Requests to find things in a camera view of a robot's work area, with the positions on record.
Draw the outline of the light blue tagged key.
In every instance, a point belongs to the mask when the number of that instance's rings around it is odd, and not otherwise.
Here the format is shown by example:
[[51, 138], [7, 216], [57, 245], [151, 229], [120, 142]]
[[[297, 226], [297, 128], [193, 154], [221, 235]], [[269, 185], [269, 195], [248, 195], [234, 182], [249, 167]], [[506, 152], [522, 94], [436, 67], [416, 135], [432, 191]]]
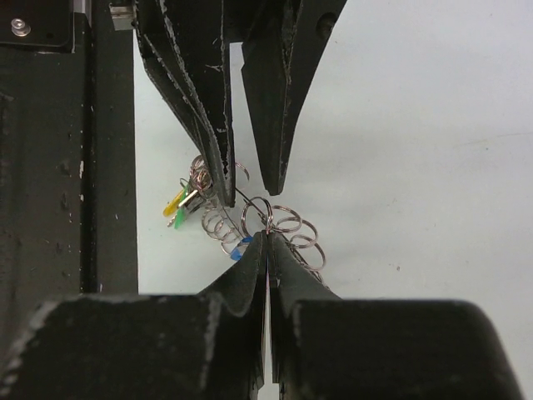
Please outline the light blue tagged key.
[[230, 252], [230, 259], [233, 261], [239, 261], [247, 247], [252, 242], [253, 237], [244, 237]]

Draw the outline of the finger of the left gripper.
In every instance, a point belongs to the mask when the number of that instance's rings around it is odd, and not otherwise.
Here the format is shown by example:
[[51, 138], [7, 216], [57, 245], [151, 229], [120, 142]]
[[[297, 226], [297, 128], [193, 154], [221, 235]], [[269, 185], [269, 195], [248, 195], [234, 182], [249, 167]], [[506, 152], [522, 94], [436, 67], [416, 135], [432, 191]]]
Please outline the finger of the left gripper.
[[242, 80], [265, 189], [282, 193], [298, 118], [343, 1], [259, 1]]
[[137, 1], [145, 71], [207, 165], [219, 200], [235, 203], [229, 45], [222, 1]]

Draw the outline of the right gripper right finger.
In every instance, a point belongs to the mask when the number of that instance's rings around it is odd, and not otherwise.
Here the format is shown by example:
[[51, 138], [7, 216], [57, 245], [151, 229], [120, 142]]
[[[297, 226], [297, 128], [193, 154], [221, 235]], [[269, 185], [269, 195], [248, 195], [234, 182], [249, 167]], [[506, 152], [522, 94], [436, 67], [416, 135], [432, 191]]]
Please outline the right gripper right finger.
[[520, 399], [490, 319], [457, 300], [343, 299], [268, 237], [282, 399]]

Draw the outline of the metal disc keyring holder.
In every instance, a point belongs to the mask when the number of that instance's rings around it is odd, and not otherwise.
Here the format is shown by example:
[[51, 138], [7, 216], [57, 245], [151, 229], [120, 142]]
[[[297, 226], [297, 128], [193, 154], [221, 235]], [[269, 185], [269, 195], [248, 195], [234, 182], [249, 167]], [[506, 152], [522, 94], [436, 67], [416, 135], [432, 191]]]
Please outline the metal disc keyring holder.
[[203, 206], [194, 213], [200, 215], [203, 232], [218, 243], [225, 255], [230, 257], [231, 250], [243, 238], [259, 231], [278, 233], [296, 261], [319, 283], [324, 283], [321, 270], [326, 266], [326, 254], [319, 244], [318, 230], [295, 209], [274, 204], [262, 196], [248, 196], [239, 187], [236, 205], [222, 205], [202, 156], [192, 160], [188, 178], [180, 184], [197, 190], [205, 198]]

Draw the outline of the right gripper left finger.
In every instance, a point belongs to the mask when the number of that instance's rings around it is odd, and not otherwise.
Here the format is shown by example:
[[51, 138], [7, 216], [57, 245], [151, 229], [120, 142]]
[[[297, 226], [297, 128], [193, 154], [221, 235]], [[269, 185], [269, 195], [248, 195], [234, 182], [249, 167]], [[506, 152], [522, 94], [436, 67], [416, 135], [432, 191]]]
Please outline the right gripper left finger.
[[192, 295], [42, 302], [2, 362], [4, 399], [254, 399], [264, 383], [267, 236]]

